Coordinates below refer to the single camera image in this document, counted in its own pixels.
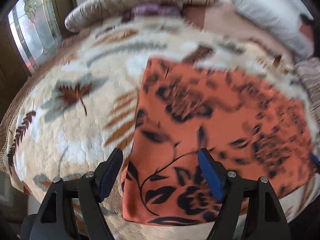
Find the orange black floral garment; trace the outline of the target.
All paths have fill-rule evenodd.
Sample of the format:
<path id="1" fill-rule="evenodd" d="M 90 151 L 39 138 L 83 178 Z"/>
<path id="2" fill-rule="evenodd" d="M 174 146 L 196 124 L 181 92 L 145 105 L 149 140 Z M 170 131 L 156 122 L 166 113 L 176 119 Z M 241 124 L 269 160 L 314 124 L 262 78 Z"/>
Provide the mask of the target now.
<path id="1" fill-rule="evenodd" d="M 243 178 L 265 176 L 279 198 L 315 174 L 299 100 L 239 70 L 150 58 L 122 175 L 122 217 L 163 226 L 213 222 L 220 205 L 199 167 L 202 148 Z"/>

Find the striped folded quilt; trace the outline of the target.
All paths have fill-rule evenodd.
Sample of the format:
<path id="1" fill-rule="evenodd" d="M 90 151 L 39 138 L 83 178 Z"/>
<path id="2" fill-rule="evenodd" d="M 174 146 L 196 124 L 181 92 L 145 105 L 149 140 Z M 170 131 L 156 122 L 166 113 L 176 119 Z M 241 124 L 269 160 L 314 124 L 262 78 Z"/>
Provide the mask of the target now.
<path id="1" fill-rule="evenodd" d="M 295 65 L 295 70 L 305 87 L 311 102 L 310 109 L 315 120 L 319 123 L 320 73 L 319 57 L 301 61 Z"/>

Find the cream leaf pattern blanket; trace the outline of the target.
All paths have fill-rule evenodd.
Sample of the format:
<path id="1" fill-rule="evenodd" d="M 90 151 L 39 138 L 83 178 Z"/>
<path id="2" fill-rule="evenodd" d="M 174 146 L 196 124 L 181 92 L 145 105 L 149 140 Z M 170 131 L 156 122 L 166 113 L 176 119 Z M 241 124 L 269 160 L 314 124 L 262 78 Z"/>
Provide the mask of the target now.
<path id="1" fill-rule="evenodd" d="M 150 58 L 197 69 L 239 70 L 266 81 L 305 112 L 313 151 L 319 128 L 309 96 L 288 57 L 272 57 L 256 44 L 204 31 L 180 19 L 145 18 L 101 25 L 71 47 L 62 47 L 27 81 L 1 123 L 2 165 L 12 186 L 43 200 L 56 176 L 78 179 L 123 152 L 123 165 L 104 218 L 119 239 L 204 239 L 214 224 L 155 225 L 122 217 L 122 175 L 129 163 L 144 71 Z M 319 196 L 319 175 L 280 199 L 287 220 Z"/>

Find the black cloth on headboard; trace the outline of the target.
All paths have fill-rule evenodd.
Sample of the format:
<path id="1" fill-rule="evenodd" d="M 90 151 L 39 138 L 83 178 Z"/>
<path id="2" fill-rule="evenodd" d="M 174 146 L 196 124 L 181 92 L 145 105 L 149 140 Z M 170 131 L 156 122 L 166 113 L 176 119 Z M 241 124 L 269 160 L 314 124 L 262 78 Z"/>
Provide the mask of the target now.
<path id="1" fill-rule="evenodd" d="M 300 17 L 300 20 L 302 22 L 302 25 L 305 25 L 305 26 L 311 27 L 311 28 L 314 27 L 314 25 L 315 25 L 314 20 L 310 19 L 306 14 L 301 13 L 299 15 L 299 17 Z"/>

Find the grey blue pillow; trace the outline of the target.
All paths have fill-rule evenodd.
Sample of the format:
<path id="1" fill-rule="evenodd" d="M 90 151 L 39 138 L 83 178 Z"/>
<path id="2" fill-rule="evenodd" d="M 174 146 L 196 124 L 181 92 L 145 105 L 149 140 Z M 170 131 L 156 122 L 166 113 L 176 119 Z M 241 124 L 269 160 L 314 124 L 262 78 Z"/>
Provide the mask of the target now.
<path id="1" fill-rule="evenodd" d="M 300 14 L 313 20 L 301 0 L 230 0 L 236 11 L 266 29 L 295 57 L 313 55 L 313 35 L 303 27 Z"/>

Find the pink brown bed sheet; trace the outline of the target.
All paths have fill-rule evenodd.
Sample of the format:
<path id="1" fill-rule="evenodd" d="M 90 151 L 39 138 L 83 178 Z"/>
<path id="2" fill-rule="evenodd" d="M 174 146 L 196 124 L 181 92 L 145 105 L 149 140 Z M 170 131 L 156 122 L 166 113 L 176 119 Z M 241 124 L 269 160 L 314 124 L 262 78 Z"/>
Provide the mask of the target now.
<path id="1" fill-rule="evenodd" d="M 211 7 L 186 5 L 183 7 L 182 14 L 186 20 L 201 29 L 210 30 L 230 38 L 237 38 L 242 42 L 256 44 L 272 57 L 288 57 L 292 61 L 299 62 L 312 58 L 319 53 L 318 35 L 315 26 L 311 28 L 303 25 L 313 35 L 314 52 L 310 57 L 299 59 L 266 29 L 240 15 L 232 3 L 218 2 Z"/>

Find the stained glass window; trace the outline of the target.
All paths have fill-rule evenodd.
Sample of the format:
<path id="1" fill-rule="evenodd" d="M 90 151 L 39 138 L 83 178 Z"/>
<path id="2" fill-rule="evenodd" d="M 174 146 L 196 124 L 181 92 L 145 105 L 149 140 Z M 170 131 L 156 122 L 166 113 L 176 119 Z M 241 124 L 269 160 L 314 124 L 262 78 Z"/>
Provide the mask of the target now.
<path id="1" fill-rule="evenodd" d="M 8 14 L 18 51 L 33 73 L 49 60 L 62 42 L 52 0 L 18 0 Z"/>

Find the purple cloth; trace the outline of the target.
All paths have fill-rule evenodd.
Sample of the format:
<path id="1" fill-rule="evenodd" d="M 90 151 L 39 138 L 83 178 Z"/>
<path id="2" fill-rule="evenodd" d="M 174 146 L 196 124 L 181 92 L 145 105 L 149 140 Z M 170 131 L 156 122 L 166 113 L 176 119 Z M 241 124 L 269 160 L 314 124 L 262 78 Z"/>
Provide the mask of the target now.
<path id="1" fill-rule="evenodd" d="M 132 21 L 135 17 L 145 16 L 181 16 L 181 7 L 173 3 L 140 3 L 123 12 L 121 22 Z"/>

